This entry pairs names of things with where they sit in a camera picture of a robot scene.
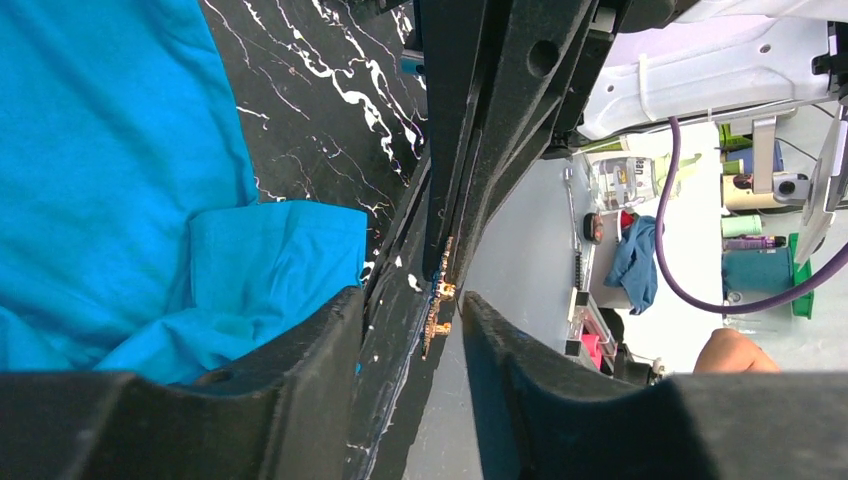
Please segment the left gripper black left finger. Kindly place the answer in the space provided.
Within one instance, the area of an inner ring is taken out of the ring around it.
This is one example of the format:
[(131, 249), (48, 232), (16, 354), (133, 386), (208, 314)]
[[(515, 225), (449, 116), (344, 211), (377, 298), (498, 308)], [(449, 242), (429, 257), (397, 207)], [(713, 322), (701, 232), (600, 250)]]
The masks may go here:
[(1, 378), (5, 479), (339, 479), (363, 294), (190, 386), (131, 373)]

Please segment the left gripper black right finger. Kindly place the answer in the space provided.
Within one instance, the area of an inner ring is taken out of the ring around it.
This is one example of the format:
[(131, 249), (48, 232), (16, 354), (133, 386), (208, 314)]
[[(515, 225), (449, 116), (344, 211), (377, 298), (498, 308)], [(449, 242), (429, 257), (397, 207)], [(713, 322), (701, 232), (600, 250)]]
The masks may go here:
[(843, 479), (847, 377), (674, 375), (635, 386), (512, 325), (479, 294), (463, 343), (487, 479)]

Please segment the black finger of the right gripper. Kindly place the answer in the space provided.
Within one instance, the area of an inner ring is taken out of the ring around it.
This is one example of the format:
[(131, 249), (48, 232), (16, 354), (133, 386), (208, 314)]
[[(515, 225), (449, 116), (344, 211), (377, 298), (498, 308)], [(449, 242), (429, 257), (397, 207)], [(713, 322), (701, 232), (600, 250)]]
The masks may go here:
[(431, 164), (422, 269), (430, 278), (442, 273), (463, 282), (490, 217), (490, 176), (479, 161), (486, 68), (478, 66), (490, 8), (487, 1), (419, 7)]
[(480, 95), (487, 101), (479, 161), (490, 176), (490, 220), (553, 132), (576, 125), (618, 32), (620, 4), (487, 2), (478, 64), (486, 68)]

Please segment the blue garment cloth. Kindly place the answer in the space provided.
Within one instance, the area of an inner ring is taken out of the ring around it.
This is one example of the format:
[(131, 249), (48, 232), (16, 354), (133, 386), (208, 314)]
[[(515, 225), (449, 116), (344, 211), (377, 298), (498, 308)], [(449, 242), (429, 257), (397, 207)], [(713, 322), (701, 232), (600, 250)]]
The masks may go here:
[(364, 213), (260, 203), (194, 1), (1, 5), (1, 368), (189, 383), (360, 282)]

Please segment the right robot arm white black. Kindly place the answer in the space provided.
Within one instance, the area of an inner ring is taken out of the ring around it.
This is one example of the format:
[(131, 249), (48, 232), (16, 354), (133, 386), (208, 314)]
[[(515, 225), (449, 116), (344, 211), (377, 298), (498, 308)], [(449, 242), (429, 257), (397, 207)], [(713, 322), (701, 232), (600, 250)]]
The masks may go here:
[(422, 271), (461, 283), (553, 140), (830, 100), (843, 1), (421, 1), (431, 185)]

